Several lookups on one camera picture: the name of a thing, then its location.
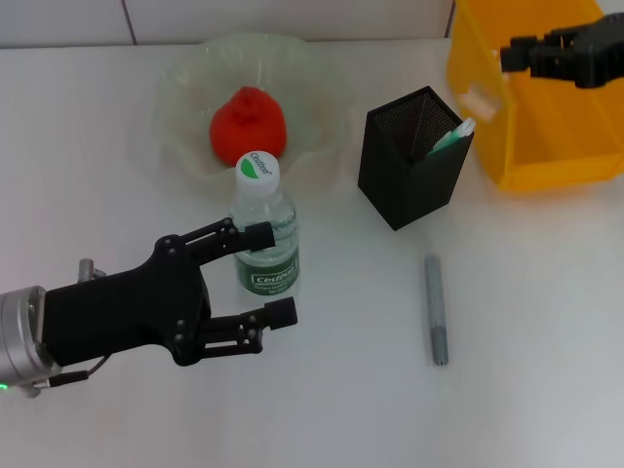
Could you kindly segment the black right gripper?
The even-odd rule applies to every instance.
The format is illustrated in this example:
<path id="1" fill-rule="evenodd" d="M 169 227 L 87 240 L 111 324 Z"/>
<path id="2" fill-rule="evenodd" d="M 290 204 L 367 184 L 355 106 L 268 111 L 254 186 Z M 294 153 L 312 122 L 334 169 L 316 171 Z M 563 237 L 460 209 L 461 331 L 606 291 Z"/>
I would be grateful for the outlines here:
<path id="1" fill-rule="evenodd" d="M 599 88 L 623 77 L 623 14 L 609 14 L 583 26 L 516 37 L 500 49 L 503 72 L 531 77 L 572 77 L 577 88 Z"/>

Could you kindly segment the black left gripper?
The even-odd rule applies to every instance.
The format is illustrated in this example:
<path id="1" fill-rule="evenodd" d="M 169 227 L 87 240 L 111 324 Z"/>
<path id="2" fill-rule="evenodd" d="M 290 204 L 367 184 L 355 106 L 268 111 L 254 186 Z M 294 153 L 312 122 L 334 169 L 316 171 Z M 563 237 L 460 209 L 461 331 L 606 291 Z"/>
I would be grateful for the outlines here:
<path id="1" fill-rule="evenodd" d="M 61 366 L 145 345 L 166 348 L 180 366 L 259 354 L 266 328 L 274 331 L 297 324 L 293 298 L 210 318 L 199 265 L 275 246 L 269 221 L 239 230 L 230 217 L 182 238 L 164 237 L 137 268 L 46 292 L 42 335 L 46 350 Z"/>

